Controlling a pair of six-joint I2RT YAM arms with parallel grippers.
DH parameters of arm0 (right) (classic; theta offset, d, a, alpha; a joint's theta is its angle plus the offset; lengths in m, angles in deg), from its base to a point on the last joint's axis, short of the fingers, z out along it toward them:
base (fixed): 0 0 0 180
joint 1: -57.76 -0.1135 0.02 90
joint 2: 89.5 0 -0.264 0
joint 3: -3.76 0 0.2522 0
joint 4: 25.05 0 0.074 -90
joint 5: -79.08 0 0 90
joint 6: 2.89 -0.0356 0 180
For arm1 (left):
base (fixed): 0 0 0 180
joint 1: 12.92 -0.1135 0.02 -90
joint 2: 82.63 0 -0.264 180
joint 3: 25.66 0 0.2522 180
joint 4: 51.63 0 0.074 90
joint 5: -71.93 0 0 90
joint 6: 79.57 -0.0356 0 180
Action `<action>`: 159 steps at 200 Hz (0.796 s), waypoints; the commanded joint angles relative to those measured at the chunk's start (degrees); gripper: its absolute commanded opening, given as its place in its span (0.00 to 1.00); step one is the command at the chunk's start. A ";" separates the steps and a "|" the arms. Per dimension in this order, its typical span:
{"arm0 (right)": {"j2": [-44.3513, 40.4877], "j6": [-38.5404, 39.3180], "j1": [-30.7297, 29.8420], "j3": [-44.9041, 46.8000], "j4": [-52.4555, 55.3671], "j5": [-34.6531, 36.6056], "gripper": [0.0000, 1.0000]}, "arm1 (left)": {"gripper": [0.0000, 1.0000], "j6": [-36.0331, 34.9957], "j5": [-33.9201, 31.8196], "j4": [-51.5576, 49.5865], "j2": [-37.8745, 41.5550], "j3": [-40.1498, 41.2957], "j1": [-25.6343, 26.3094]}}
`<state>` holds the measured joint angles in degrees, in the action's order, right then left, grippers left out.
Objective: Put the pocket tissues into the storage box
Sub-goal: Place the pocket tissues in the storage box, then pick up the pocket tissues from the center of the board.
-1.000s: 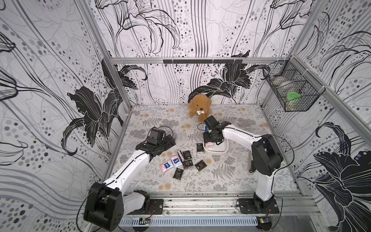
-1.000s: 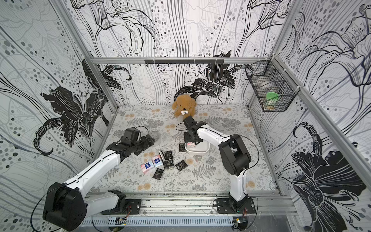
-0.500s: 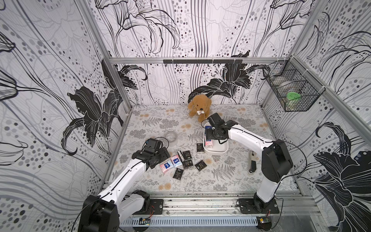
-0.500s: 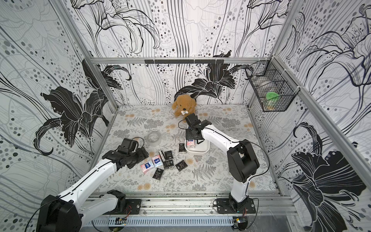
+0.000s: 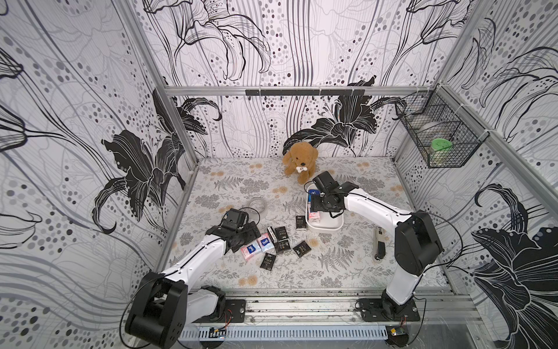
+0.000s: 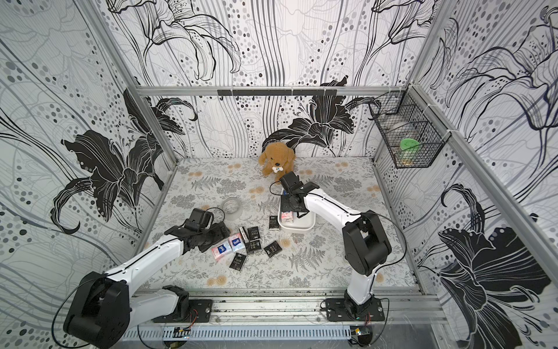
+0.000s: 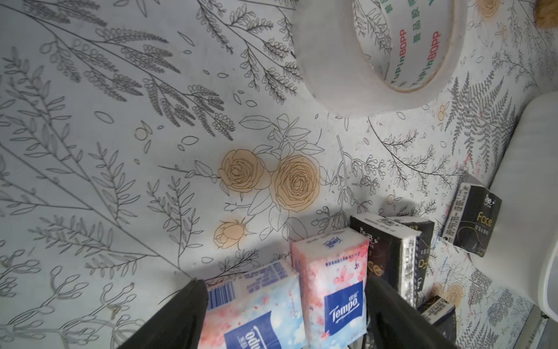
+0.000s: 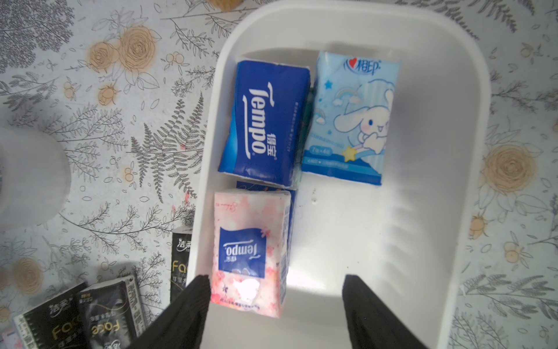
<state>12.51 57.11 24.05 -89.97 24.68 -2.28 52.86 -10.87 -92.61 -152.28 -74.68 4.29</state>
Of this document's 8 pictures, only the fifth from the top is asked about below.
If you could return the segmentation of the pink Tempo tissue pack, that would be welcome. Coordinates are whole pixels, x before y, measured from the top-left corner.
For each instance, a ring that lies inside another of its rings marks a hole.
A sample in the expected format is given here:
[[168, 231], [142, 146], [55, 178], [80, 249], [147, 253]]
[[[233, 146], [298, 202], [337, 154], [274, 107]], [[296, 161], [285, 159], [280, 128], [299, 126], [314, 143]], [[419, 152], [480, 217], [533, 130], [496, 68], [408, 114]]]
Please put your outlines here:
[[308, 218], [308, 222], [310, 223], [321, 222], [320, 212], [309, 212], [307, 218]]

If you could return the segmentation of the pink tissue pack front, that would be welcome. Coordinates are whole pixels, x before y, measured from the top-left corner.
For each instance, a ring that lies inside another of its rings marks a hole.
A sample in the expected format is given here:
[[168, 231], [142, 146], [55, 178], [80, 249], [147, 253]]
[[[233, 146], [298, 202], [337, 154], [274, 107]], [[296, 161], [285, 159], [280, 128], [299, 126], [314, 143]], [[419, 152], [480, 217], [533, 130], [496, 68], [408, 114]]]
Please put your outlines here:
[[241, 247], [241, 254], [245, 261], [251, 260], [254, 256], [257, 256], [262, 252], [261, 247], [257, 242], [252, 242], [251, 244], [247, 244]]

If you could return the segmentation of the blue Tempo tissue pack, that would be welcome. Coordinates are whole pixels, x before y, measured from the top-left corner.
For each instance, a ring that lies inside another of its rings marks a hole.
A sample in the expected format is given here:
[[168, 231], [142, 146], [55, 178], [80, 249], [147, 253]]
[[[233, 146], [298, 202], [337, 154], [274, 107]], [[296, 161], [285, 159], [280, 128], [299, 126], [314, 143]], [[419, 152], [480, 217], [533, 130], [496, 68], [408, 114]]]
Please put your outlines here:
[[312, 196], [315, 194], [315, 190], [314, 189], [309, 189], [307, 191], [307, 207], [308, 209], [311, 209], [312, 207]]

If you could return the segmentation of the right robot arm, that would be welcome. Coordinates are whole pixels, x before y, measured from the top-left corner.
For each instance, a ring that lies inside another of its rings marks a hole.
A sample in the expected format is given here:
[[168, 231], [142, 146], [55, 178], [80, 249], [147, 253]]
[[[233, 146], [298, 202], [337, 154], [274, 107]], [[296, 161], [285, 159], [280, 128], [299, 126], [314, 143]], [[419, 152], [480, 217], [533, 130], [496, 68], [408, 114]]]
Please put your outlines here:
[[349, 211], [370, 220], [394, 237], [394, 256], [398, 267], [383, 292], [389, 305], [403, 306], [414, 296], [419, 279], [443, 252], [431, 216], [425, 211], [411, 212], [392, 206], [366, 193], [354, 183], [334, 180], [327, 171], [312, 179], [319, 195], [311, 194], [311, 205], [332, 218]]

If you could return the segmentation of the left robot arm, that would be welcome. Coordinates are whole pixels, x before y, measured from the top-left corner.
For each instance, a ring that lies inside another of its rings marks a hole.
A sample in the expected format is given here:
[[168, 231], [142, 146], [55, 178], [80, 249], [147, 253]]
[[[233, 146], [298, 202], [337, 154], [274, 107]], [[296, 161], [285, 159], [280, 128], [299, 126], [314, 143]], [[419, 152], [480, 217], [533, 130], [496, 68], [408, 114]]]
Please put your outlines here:
[[237, 252], [260, 233], [251, 207], [229, 209], [218, 225], [206, 231], [201, 242], [179, 262], [162, 272], [149, 272], [141, 280], [123, 312], [119, 334], [136, 337], [146, 346], [171, 348], [188, 325], [206, 320], [221, 322], [220, 331], [243, 315], [228, 305], [225, 292], [215, 286], [191, 287], [228, 252]]

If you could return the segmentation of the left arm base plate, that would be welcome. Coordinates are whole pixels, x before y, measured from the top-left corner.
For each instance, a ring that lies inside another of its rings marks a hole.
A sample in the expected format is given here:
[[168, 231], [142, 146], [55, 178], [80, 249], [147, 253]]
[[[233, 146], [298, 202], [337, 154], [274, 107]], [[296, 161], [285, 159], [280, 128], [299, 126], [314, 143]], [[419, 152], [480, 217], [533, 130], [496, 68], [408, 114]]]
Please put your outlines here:
[[240, 324], [244, 323], [246, 316], [246, 300], [245, 299], [226, 299], [225, 305], [221, 305], [223, 310], [221, 315], [209, 315], [199, 318], [195, 321], [197, 324]]

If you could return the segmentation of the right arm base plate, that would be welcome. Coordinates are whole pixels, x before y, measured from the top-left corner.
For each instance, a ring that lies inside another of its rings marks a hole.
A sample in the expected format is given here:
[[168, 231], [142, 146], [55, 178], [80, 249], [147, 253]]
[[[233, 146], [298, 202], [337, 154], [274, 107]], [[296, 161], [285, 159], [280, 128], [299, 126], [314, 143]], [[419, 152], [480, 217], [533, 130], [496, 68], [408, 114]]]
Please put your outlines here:
[[389, 299], [360, 298], [355, 309], [365, 322], [416, 322], [421, 321], [419, 310], [414, 299], [403, 305], [398, 305]]

